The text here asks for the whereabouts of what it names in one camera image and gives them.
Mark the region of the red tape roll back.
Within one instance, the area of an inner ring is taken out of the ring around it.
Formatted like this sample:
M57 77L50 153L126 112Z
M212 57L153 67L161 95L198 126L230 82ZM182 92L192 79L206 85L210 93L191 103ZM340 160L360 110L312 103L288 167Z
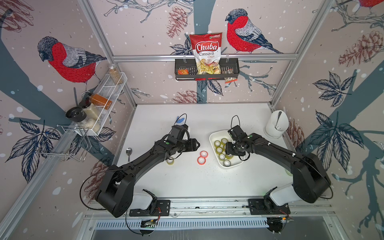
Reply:
M201 151L200 152L200 157L207 158L208 157L208 152L207 151Z

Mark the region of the red tape roll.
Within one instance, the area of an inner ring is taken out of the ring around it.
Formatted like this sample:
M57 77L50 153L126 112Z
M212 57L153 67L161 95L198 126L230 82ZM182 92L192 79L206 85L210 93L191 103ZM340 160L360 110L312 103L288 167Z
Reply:
M207 151L201 151L200 152L200 157L207 158L208 157L208 152Z
M199 165L204 165L206 163L206 158L198 157L197 162Z

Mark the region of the red tape roll front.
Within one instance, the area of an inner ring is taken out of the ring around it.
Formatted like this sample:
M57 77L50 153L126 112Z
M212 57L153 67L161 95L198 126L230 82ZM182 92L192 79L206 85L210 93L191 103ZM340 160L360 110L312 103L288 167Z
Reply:
M198 157L197 162L199 165L204 165L206 163L206 158Z

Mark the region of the yellow transparent tape roll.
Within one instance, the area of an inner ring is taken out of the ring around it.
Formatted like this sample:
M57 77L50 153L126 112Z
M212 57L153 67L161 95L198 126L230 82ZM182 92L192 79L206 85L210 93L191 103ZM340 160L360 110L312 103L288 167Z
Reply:
M228 140L226 138L222 138L221 139L221 144L226 145L227 142L228 142Z
M226 155L225 154L219 154L218 158L220 161L224 161L226 159Z
M218 154L218 155L222 154L223 151L224 151L224 150L223 150L223 148L221 148L221 147L217 147L216 150L215 150L216 154Z
M216 140L214 142L214 145L215 145L216 148L219 148L221 146L221 141Z

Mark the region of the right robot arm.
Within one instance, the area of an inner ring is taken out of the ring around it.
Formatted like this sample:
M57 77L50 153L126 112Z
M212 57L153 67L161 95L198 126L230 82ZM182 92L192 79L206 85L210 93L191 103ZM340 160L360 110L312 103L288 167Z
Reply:
M251 154L263 156L289 171L293 182L269 190L262 198L249 199L251 215L290 214L288 204L303 200L313 204L331 189L328 177L319 158L314 154L304 156L271 143L262 136L247 135L239 125L228 131L232 138L226 145L226 153L249 158Z

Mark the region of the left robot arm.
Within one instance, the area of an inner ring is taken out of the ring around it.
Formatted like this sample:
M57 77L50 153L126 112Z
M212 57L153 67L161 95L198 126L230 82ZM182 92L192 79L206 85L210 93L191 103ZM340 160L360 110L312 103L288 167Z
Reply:
M174 125L169 134L156 141L153 147L137 159L118 167L110 166L95 194L95 200L114 217L129 209L134 198L136 182L156 165L176 153L195 152L200 147L191 139L188 125Z

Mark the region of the white storage box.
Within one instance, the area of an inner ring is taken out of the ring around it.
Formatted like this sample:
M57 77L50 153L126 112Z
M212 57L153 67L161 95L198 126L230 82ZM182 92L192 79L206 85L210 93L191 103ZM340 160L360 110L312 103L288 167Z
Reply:
M210 135L209 140L214 151L214 157L222 169L238 167L243 163L237 156L227 154L226 152L227 143L233 141L228 131L214 132Z

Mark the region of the blue tape cutter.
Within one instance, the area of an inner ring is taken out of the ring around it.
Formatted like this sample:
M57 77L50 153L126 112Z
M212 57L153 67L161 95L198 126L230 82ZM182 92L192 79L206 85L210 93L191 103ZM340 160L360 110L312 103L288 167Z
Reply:
M181 124L183 124L184 122L185 122L185 118L182 117L182 118L178 118L178 119L177 119L176 124L177 124L177 125L181 125Z

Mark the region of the white utensil holder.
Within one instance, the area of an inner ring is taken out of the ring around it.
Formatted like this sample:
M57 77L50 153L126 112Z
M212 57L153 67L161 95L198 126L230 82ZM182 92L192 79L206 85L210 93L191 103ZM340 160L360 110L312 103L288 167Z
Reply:
M264 132L268 137L278 139L286 132L289 125L289 119L284 111L274 111L264 128Z

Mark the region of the metal spoon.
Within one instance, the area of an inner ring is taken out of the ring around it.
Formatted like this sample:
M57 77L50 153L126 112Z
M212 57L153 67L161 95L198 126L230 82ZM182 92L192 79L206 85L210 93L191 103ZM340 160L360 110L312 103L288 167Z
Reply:
M127 148L126 149L126 155L128 156L128 162L131 161L132 152L133 152L132 148Z

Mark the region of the Chuba cassava chips bag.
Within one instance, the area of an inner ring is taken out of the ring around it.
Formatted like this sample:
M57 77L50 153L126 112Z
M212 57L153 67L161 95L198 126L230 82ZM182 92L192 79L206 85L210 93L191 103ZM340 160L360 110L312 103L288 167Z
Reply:
M198 75L221 74L222 33L190 35Z

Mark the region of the glass spice jar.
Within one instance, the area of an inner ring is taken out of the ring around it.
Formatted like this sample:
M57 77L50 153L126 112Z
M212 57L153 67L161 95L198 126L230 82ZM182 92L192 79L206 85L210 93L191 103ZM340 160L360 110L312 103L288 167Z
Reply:
M124 82L122 75L115 64L109 65L109 74L116 85L120 85Z

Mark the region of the orange sauce bottle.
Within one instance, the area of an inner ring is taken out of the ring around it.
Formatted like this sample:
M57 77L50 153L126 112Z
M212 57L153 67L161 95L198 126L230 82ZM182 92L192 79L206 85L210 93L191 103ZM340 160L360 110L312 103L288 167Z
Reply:
M89 97L92 104L94 104L97 107L103 107L105 110L109 110L112 106L112 101L99 95L99 94L92 94Z

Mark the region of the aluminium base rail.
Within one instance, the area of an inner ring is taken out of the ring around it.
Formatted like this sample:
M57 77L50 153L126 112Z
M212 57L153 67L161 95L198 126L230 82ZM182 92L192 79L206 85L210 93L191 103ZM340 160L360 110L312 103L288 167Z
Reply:
M247 207L251 197L207 197L207 198L159 198L171 201L170 218L237 218L251 217ZM315 204L304 201L288 203L290 217L334 217L336 212L329 201L320 199Z

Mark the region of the black wall basket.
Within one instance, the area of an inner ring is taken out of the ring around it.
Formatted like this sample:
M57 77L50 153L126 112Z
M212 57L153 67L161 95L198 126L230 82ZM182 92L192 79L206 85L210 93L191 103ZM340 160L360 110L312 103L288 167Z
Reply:
M175 77L178 81L201 81L210 79L237 78L239 70L238 59L220 59L220 61L207 64L204 60L176 59Z

